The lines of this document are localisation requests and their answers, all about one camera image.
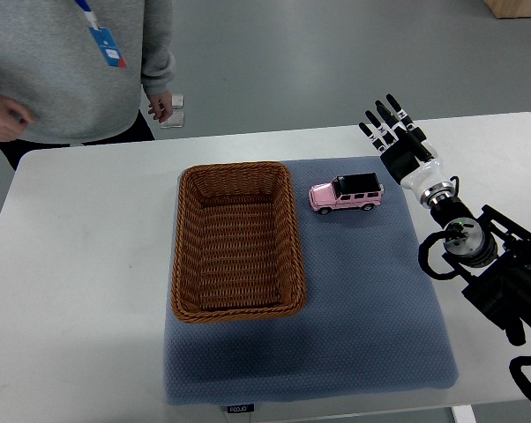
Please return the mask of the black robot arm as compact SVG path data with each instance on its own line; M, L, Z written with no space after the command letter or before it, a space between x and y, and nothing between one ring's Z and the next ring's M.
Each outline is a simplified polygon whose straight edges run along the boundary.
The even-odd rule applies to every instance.
M439 225L420 244L418 263L435 280L463 278L463 296L524 345L531 328L531 233L492 207L475 216L459 197L459 179L446 177L426 134L391 95L366 111L359 127L389 175L410 190Z

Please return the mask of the person left hand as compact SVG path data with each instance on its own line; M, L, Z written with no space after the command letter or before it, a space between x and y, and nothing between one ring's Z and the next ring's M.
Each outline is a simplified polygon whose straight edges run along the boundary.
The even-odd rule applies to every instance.
M170 91L148 95L148 114L158 123L166 122L173 114L173 96Z

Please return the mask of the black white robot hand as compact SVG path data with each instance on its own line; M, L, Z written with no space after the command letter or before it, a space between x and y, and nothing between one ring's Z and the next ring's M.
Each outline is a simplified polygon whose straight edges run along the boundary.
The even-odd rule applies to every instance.
M375 101L375 106L383 123L369 110L365 115L390 146L386 148L365 123L359 122L358 126L381 153L380 159L390 176L403 189L411 190L421 206L434 206L443 199L454 197L454 184L446 178L440 158L410 132L415 129L415 124L400 103L390 93L385 97L399 119L380 100Z

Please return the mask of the person right hand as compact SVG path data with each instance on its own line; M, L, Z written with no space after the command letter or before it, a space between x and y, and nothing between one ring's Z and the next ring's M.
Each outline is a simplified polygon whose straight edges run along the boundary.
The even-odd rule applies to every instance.
M36 122L37 119L27 107L0 95L0 142L20 138L28 125Z

